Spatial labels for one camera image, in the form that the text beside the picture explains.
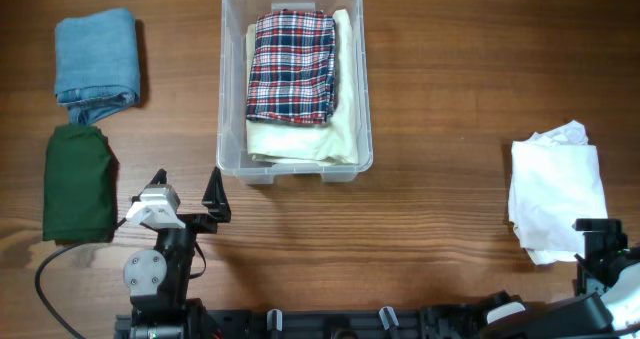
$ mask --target clear plastic container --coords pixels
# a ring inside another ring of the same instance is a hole
[[[349,12],[355,46],[353,69],[356,100],[359,104],[356,105],[357,165],[321,167],[317,164],[273,164],[254,162],[247,154],[245,35],[247,27],[255,24],[260,15],[282,9],[323,10],[327,14],[333,14],[338,9]],[[222,173],[236,176],[247,184],[272,184],[277,175],[313,173],[320,174],[325,182],[347,182],[371,166],[373,144],[363,21],[362,0],[222,0],[217,148],[217,164]]]

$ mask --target folded plaid cloth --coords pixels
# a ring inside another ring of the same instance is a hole
[[[284,10],[256,24],[247,120],[324,124],[334,111],[335,22]]]

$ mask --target cream cloth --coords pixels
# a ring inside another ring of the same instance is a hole
[[[513,142],[509,220],[535,264],[584,257],[576,219],[606,219],[598,152],[584,125],[572,121],[524,142]]]
[[[335,112],[325,125],[299,126],[278,122],[247,124],[247,152],[254,161],[320,166],[358,164],[356,95],[353,77],[353,34],[346,10],[333,14],[338,53]],[[247,84],[255,53],[255,24],[247,29]]]

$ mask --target wood grain surface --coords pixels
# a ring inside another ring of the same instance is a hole
[[[0,0],[0,331],[66,338],[33,287],[47,140],[68,121],[53,96],[53,31],[66,17],[128,7],[140,21],[143,102],[100,121],[120,163],[119,212],[158,168],[200,209],[215,165],[220,0]],[[318,176],[246,186],[199,237],[209,267],[189,295],[210,309],[396,308],[508,290],[572,295],[575,267],[535,267],[506,217],[510,145],[572,119],[598,147],[611,217],[640,241],[640,1],[364,0],[374,164],[354,182]],[[54,261],[43,289],[91,338],[130,310],[122,268],[154,243],[113,243]],[[195,261],[201,267],[202,261]]]

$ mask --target folded green cloth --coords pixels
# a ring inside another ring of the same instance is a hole
[[[47,147],[43,240],[109,239],[116,223],[111,159],[98,128],[56,128]]]

